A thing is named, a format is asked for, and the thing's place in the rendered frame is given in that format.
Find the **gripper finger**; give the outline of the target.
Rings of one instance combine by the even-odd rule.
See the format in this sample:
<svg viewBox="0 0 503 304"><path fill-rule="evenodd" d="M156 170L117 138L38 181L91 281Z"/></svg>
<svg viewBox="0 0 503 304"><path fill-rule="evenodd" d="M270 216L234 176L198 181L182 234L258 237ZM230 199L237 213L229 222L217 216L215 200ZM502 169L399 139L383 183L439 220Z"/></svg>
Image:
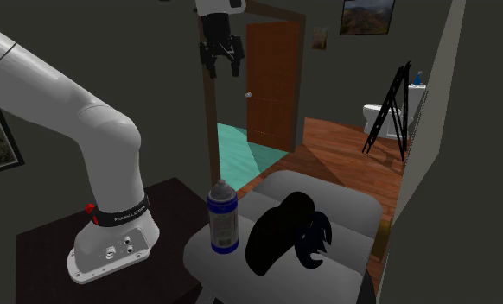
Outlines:
<svg viewBox="0 0 503 304"><path fill-rule="evenodd" d="M242 61L245 58L241 37L238 35L231 35L230 46L232 48L232 52L230 53L230 55L232 56L231 59L232 76L238 77L240 61Z"/></svg>
<svg viewBox="0 0 503 304"><path fill-rule="evenodd" d="M215 61L217 60L217 57L208 48L206 42L201 42L199 44L199 50L200 50L201 64L208 70L209 77L211 79L216 79L217 73L215 68Z"/></svg>

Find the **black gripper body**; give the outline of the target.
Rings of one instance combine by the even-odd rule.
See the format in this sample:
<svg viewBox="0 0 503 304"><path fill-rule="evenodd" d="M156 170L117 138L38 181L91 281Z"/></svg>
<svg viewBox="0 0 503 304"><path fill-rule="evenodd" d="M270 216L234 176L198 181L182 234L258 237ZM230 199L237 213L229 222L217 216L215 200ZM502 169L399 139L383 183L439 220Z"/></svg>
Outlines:
<svg viewBox="0 0 503 304"><path fill-rule="evenodd" d="M227 13L212 13L201 17L207 50L214 55L233 56L231 28Z"/></svg>

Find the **brown wooden door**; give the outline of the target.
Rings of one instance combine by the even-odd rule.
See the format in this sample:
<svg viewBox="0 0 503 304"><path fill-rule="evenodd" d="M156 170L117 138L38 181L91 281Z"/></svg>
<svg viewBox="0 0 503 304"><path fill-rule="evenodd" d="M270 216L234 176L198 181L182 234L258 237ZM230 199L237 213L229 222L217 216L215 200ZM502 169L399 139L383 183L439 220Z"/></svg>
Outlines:
<svg viewBox="0 0 503 304"><path fill-rule="evenodd" d="M245 43L242 44L245 90L251 96L245 99L245 127L250 143L294 152L302 140L297 129L306 16L258 0L194 1L200 43L207 42L201 17L208 14L247 13L276 19L275 22L246 26ZM220 178L218 119L215 79L209 77L204 66L202 80L207 111L210 184L213 186Z"/></svg>

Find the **white toilet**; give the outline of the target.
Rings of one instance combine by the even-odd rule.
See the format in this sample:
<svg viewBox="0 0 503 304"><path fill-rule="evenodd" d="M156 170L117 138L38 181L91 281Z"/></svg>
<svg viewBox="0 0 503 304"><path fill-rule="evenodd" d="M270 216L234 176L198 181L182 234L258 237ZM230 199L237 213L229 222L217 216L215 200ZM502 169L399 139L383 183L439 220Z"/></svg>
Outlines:
<svg viewBox="0 0 503 304"><path fill-rule="evenodd" d="M417 107L420 105L422 101L423 95L426 92L426 84L420 83L419 85L409 84L408 85L408 117L407 117L407 126L411 126L413 124L414 116L417 111ZM366 104L363 107L363 115L366 119L366 125L364 128L364 132L369 134L372 130L373 124L376 121L376 118L380 112L382 105L381 104ZM392 114L389 113L385 121L380 129L378 137L383 138L391 138L396 139L396 132L394 127L394 122L392 120Z"/></svg>

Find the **grey spray can blue bands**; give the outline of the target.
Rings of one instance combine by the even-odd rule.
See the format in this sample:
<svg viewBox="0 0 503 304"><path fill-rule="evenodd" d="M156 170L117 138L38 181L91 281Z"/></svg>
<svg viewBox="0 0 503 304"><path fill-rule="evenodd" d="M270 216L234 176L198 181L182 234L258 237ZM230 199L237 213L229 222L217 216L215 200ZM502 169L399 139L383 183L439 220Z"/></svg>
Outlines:
<svg viewBox="0 0 503 304"><path fill-rule="evenodd" d="M229 254L239 246L238 196L224 180L218 180L207 195L210 242L214 252Z"/></svg>

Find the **dark robot stand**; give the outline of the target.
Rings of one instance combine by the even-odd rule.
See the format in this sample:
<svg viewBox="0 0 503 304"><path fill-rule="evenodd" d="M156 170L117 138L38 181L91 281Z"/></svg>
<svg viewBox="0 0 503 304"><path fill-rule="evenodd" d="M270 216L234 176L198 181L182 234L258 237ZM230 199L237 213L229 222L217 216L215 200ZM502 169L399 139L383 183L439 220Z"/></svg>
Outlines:
<svg viewBox="0 0 503 304"><path fill-rule="evenodd" d="M147 187L160 237L150 256L84 285L67 254L87 223L77 212L16 237L16 304L195 304L201 285L184 268L187 241L208 222L204 199L176 178Z"/></svg>

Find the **black rounded object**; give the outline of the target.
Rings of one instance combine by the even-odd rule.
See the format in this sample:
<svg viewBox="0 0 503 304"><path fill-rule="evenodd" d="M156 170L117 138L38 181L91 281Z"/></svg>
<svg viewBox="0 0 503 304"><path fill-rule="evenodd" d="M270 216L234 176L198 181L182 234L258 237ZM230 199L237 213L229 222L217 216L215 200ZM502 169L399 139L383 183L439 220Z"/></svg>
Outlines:
<svg viewBox="0 0 503 304"><path fill-rule="evenodd" d="M314 201L303 192L290 193L279 206L266 211L253 226L245 247L251 271L264 276L308 229L314 212Z"/></svg>

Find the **grey sofa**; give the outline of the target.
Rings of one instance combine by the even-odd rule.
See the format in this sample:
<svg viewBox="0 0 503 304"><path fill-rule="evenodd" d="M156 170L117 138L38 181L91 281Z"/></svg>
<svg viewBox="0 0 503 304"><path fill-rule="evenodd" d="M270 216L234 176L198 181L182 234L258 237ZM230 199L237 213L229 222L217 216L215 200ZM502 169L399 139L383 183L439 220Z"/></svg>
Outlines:
<svg viewBox="0 0 503 304"><path fill-rule="evenodd" d="M333 240L318 255L322 265L304 268L289 249L269 271L258 276L245 261L255 222L290 193L310 196L329 219ZM185 245L183 265L200 282L194 304L357 304L383 208L372 196L288 170L270 174L239 199L239 246L215 252L204 226Z"/></svg>

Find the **dark blue clawed figure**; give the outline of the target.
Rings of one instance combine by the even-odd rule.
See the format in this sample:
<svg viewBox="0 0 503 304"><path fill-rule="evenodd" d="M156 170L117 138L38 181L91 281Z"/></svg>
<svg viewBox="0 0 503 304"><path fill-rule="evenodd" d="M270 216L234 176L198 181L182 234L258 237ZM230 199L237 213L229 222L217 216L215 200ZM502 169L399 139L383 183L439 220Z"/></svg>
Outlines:
<svg viewBox="0 0 503 304"><path fill-rule="evenodd" d="M306 269L317 269L323 263L311 255L327 253L325 244L332 244L333 232L328 217L323 212L315 211L310 220L300 225L296 233L295 252L301 265Z"/></svg>

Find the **small wall picture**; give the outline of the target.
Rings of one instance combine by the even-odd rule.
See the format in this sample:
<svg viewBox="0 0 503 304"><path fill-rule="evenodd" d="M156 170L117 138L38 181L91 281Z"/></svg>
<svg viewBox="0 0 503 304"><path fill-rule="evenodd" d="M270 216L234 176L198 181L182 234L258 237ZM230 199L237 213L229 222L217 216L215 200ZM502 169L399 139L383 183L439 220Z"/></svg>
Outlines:
<svg viewBox="0 0 503 304"><path fill-rule="evenodd" d="M313 49L325 50L327 48L328 31L329 26L313 28L313 39L312 39Z"/></svg>

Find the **large landscape wall picture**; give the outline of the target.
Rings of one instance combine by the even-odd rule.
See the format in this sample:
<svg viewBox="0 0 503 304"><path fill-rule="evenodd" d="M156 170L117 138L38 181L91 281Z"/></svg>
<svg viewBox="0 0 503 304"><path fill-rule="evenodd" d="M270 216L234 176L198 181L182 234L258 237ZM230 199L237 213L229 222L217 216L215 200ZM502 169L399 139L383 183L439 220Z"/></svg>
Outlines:
<svg viewBox="0 0 503 304"><path fill-rule="evenodd" d="M387 35L396 0L345 0L339 35Z"/></svg>

